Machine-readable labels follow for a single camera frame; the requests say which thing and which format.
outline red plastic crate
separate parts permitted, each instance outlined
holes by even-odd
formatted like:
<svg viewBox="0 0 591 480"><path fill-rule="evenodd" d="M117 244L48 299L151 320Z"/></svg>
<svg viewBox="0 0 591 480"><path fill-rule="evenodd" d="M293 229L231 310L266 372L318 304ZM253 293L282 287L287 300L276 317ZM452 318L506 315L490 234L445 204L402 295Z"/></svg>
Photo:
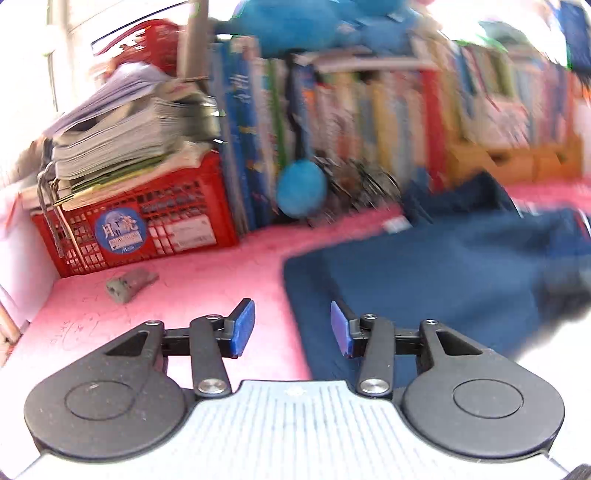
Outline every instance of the red plastic crate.
<svg viewBox="0 0 591 480"><path fill-rule="evenodd" d="M63 212L80 249L66 235L55 211L65 257L60 258L43 215L33 221L62 277L238 243L216 152L199 168L168 173L104 202Z"/></svg>

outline blue plush toy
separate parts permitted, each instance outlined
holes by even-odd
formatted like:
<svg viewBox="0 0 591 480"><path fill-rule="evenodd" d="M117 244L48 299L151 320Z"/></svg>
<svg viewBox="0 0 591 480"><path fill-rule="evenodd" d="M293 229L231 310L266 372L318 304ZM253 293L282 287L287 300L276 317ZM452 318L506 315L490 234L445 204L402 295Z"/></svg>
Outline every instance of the blue plush toy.
<svg viewBox="0 0 591 480"><path fill-rule="evenodd" d="M243 0L216 33L258 37L264 57L355 45L408 55L416 19L407 0Z"/></svg>
<svg viewBox="0 0 591 480"><path fill-rule="evenodd" d="M245 0L216 33L258 37L264 57L280 57L333 47L338 25L331 0Z"/></svg>
<svg viewBox="0 0 591 480"><path fill-rule="evenodd" d="M308 217L323 206L327 188L326 176L318 165L298 160L281 172L277 206L289 217Z"/></svg>
<svg viewBox="0 0 591 480"><path fill-rule="evenodd" d="M408 32L412 30L419 15L407 9L395 18L391 17L363 17L356 20L355 32L341 34L337 38L338 46L351 47L363 45L376 55L413 54Z"/></svg>

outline round blue sticker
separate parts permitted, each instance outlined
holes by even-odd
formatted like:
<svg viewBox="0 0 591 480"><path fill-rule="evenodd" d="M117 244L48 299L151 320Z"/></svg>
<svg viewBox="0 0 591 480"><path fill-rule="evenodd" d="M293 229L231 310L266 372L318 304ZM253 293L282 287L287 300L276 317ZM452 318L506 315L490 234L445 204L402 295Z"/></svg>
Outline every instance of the round blue sticker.
<svg viewBox="0 0 591 480"><path fill-rule="evenodd" d="M103 213L95 224L99 245L114 254L130 254L146 241L146 224L131 208L117 208Z"/></svg>

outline stack of magazines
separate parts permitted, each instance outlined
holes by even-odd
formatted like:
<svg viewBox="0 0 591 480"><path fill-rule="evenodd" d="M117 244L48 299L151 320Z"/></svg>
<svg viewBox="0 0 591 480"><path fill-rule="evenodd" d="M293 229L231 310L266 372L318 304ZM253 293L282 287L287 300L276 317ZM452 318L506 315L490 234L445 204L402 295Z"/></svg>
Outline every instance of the stack of magazines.
<svg viewBox="0 0 591 480"><path fill-rule="evenodd" d="M217 113L215 102L195 84L154 66L124 64L45 131L53 148L39 175L41 188L36 192L31 185L23 197L36 196L32 206L42 209L54 204L69 210L105 199L106 186L112 190L131 178L138 184L143 177L153 179L155 171L174 169L178 154L187 149L200 158L208 144L194 142L217 133L204 118L208 106L209 116Z"/></svg>

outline handwriting on table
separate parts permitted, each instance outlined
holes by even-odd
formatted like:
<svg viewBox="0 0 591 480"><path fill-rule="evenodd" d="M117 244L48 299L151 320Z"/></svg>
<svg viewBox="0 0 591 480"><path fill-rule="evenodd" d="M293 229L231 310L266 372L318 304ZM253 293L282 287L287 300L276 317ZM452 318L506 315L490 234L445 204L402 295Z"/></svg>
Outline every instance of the handwriting on table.
<svg viewBox="0 0 591 480"><path fill-rule="evenodd" d="M111 337L100 331L100 315L88 314L79 320L64 320L59 331L49 340L50 345L59 346L62 350L71 351L80 345L91 343L101 345Z"/></svg>

